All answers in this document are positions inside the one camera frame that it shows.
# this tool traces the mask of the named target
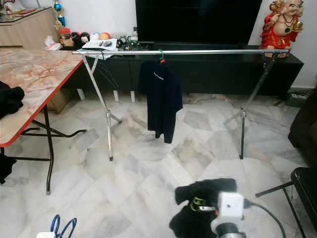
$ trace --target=television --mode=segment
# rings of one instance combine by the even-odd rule
[[[247,44],[262,0],[136,0],[140,42]]]

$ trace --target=chair leg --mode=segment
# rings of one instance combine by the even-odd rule
[[[275,191],[278,191],[280,189],[283,189],[283,188],[286,188],[286,187],[289,187],[289,186],[292,186],[293,185],[293,182],[287,182],[285,184],[282,184],[280,186],[277,186],[277,187],[273,187],[271,189],[268,189],[266,191],[263,191],[263,192],[259,192],[259,193],[256,193],[256,197],[261,197],[263,195],[266,195],[266,194],[269,194],[271,192],[275,192]]]
[[[296,211],[295,211],[295,208],[294,208],[294,206],[293,206],[293,203],[292,203],[291,199],[289,198],[288,193],[287,193],[287,191],[286,191],[285,188],[283,188],[283,192],[284,192],[284,194],[285,194],[285,196],[286,196],[286,199],[287,199],[287,201],[288,201],[289,206],[291,207],[292,213],[293,213],[293,215],[294,215],[294,218],[295,218],[295,220],[296,220],[296,223],[297,223],[297,225],[298,225],[298,228],[299,228],[299,230],[300,230],[300,232],[301,232],[301,234],[302,234],[302,237],[303,237],[303,238],[306,238],[305,233],[304,233],[304,230],[303,230],[303,227],[302,227],[302,224],[300,223],[300,221],[299,221],[299,219],[298,219],[298,216],[297,216],[297,214],[296,214]]]
[[[49,142],[49,148],[50,148],[50,166],[48,171],[48,177],[46,180],[46,195],[50,195],[51,194],[51,177],[52,177],[53,164],[54,164],[54,150],[53,150],[52,135],[50,130],[48,107],[46,105],[44,107],[44,117],[45,117],[45,124],[47,126],[46,132],[48,135],[48,142]]]

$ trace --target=plastic hanger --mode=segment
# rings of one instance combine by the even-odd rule
[[[158,49],[158,51],[160,51],[162,53],[161,57],[159,58],[159,63],[163,64],[166,62],[166,60],[164,59],[164,53],[161,49]]]

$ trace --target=black chair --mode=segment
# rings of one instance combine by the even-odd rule
[[[271,188],[269,190],[259,192],[256,197],[266,195],[271,192],[282,189],[285,193],[287,201],[292,209],[297,225],[301,231],[303,238],[306,238],[303,227],[298,219],[295,208],[286,191],[286,187],[294,185],[298,195],[307,211],[307,214],[317,231],[317,168],[297,168],[291,174],[291,182]]]

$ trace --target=black clothing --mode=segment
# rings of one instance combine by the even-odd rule
[[[0,81],[0,119],[7,114],[13,114],[23,106],[21,100],[24,91],[20,87],[11,88]]]
[[[202,206],[217,206],[218,194],[221,191],[236,192],[237,185],[234,179],[221,178],[196,182],[189,186],[178,187],[175,190],[175,200],[179,205],[189,200],[178,214],[176,214],[169,227],[178,238],[216,238],[211,230],[211,222],[216,218],[215,214],[194,211],[191,202],[195,198],[203,199]]]
[[[176,112],[183,108],[180,83],[165,64],[148,61],[141,66],[138,91],[147,95],[148,130],[172,143]]]
[[[16,160],[0,154],[0,183],[5,183],[5,178],[12,172],[12,165],[16,163]]]

